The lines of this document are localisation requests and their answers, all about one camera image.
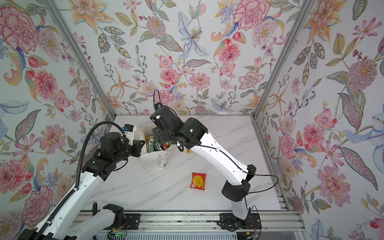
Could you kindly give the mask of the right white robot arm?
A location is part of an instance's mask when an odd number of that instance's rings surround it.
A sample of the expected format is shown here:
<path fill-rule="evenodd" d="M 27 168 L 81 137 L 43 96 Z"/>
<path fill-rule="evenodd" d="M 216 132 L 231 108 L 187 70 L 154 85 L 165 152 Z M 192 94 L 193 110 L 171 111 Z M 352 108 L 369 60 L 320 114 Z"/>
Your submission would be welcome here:
<path fill-rule="evenodd" d="M 233 215 L 244 221 L 249 215 L 246 196 L 249 181 L 256 173 L 254 165 L 245 165 L 223 148 L 200 121 L 188 118 L 183 122 L 168 106 L 156 103 L 150 116 L 156 125 L 152 132 L 160 144 L 170 142 L 180 152 L 184 149 L 200 155 L 226 178 L 222 194 L 232 202 Z"/>

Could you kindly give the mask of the small red snack packet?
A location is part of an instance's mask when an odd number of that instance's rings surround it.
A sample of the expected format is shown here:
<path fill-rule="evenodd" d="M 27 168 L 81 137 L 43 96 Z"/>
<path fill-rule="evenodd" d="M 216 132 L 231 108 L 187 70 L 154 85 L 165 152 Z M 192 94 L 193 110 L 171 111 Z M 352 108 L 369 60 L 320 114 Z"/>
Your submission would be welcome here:
<path fill-rule="evenodd" d="M 205 190 L 206 174 L 192 173 L 192 182 L 190 188 Z"/>

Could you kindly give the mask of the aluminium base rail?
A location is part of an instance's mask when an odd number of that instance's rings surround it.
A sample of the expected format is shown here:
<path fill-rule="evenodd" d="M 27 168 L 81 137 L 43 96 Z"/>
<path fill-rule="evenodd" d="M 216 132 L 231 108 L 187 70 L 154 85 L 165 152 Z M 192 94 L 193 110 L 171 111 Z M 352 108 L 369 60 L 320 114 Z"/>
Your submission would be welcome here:
<path fill-rule="evenodd" d="M 257 211 L 245 220 L 235 220 L 231 211 L 124 211 L 130 221 L 128 232 L 305 232 L 296 212 Z"/>

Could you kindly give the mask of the green Foxs candy bag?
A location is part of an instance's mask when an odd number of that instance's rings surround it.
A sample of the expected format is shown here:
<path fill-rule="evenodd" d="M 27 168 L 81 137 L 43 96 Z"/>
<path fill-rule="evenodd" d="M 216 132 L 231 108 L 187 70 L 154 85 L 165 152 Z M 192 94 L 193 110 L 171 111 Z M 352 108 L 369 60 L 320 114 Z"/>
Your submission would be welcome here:
<path fill-rule="evenodd" d="M 156 149 L 156 138 L 154 136 L 145 136 L 146 150 L 147 153 L 155 152 Z"/>

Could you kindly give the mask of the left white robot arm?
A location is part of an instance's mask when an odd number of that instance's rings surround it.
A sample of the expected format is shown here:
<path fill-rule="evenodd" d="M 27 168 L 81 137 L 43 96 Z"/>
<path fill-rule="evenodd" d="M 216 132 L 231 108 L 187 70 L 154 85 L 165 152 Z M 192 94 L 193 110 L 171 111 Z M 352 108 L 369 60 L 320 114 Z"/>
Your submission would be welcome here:
<path fill-rule="evenodd" d="M 126 224 L 123 207 L 107 204 L 90 219 L 73 226 L 91 195 L 106 181 L 121 161 L 139 158 L 144 140 L 129 140 L 120 133 L 101 137 L 101 147 L 82 167 L 80 179 L 54 210 L 34 230 L 23 230 L 20 240 L 89 240 L 104 229 Z"/>

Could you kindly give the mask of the white paper gift bag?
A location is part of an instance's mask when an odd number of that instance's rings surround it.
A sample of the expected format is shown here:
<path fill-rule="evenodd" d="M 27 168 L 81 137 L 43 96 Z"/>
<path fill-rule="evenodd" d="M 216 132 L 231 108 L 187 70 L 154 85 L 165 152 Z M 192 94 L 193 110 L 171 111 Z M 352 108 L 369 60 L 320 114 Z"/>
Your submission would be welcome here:
<path fill-rule="evenodd" d="M 145 122 L 139 125 L 139 140 L 145 141 L 145 136 L 154 136 L 152 129 L 155 128 L 155 124 L 152 122 Z M 156 151 L 147 153 L 146 141 L 141 151 L 141 161 L 144 169 L 146 170 L 164 170 L 165 166 L 171 155 L 172 147 L 170 146 L 167 150 L 163 150 L 163 145 L 159 144 L 156 139 Z"/>

